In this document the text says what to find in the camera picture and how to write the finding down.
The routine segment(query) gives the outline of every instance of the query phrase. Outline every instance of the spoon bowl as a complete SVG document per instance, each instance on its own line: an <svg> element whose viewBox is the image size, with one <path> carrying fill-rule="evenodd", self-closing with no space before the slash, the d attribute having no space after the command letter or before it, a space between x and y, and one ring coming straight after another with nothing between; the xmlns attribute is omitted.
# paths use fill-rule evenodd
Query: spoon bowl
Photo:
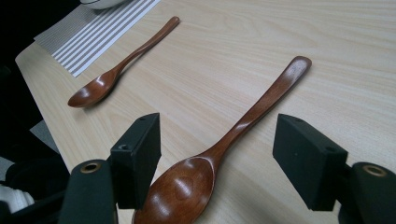
<svg viewBox="0 0 396 224"><path fill-rule="evenodd" d="M263 118L310 68L308 58L297 56L274 84L213 147L180 161L163 173L148 190L133 223L192 223L204 211L215 187L224 153Z"/></svg>
<svg viewBox="0 0 396 224"><path fill-rule="evenodd" d="M117 64L109 71L103 73L101 76L89 82L87 85L79 89L67 102L72 107L86 107L101 101L110 93L110 90L115 86L118 78L121 75L122 69L136 57L149 51L158 42L164 39L171 31L178 26L180 19L178 17L171 18L165 26L148 42L143 44L128 55L122 62Z"/></svg>

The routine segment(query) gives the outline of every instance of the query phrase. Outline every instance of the wooden spoon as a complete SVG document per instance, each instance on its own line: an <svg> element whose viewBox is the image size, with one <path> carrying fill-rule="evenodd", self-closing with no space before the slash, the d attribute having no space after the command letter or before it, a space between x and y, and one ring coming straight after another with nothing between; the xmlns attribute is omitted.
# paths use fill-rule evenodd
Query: wooden spoon
<svg viewBox="0 0 396 224"><path fill-rule="evenodd" d="M178 26L180 19L178 17L171 18L165 26L148 42L142 45L140 48L132 52L122 62L117 64L114 68L103 73L101 76L89 82L87 85L77 91L68 101L68 105L73 107L85 107L93 105L102 100L106 95L110 93L110 90L114 87L118 77L122 72L122 69L130 63L137 56L149 51L164 37L166 37L171 31Z"/></svg>
<svg viewBox="0 0 396 224"><path fill-rule="evenodd" d="M192 223L204 211L215 186L216 173L228 148L257 123L311 66L295 57L275 83L213 147L180 161L163 173L148 190L132 223Z"/></svg>

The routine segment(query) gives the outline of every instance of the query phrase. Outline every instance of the wood grain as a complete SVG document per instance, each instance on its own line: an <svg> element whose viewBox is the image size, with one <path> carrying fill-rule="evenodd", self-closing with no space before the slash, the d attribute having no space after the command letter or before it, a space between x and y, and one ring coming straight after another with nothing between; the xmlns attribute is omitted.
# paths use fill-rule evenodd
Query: wood grain
<svg viewBox="0 0 396 224"><path fill-rule="evenodd" d="M67 105L162 26L180 25L126 68L90 109ZM226 155L196 223L338 223L307 210L272 157L278 113L301 118L349 152L396 172L394 1L162 0L77 78L36 43L17 63L71 170L106 159L127 128L161 113L163 156L154 178L216 143L268 89L285 63L310 58L309 76ZM120 211L130 223L133 211Z"/></svg>

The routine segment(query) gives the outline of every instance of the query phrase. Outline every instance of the white cloth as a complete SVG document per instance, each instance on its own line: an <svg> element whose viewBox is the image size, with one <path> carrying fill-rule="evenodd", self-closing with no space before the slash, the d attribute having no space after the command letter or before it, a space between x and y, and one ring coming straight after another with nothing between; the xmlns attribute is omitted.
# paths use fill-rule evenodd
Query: white cloth
<svg viewBox="0 0 396 224"><path fill-rule="evenodd" d="M35 200L28 192L12 189L4 185L0 185L0 201L8 203L11 213L15 213L35 203Z"/></svg>

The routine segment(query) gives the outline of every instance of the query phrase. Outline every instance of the large wooden spoon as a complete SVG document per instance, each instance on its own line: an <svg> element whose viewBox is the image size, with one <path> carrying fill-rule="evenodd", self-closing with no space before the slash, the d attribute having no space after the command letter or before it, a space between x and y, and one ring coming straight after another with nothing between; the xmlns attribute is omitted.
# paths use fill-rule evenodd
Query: large wooden spoon
<svg viewBox="0 0 396 224"><path fill-rule="evenodd" d="M130 63L137 56L147 52L149 49L154 47L164 37L166 37L171 31L180 23L178 17L171 18L165 26L148 42L143 44L140 48L132 52L122 62L117 64L114 68L103 73L101 76L89 82L87 85L77 91L68 101L68 105L73 107L86 107L93 105L110 93L110 90L114 87L118 77L125 66Z"/></svg>
<svg viewBox="0 0 396 224"><path fill-rule="evenodd" d="M148 190L143 208L134 211L132 222L192 223L198 218L212 195L226 150L270 111L311 64L305 57L294 58L262 98L213 147L163 173Z"/></svg>

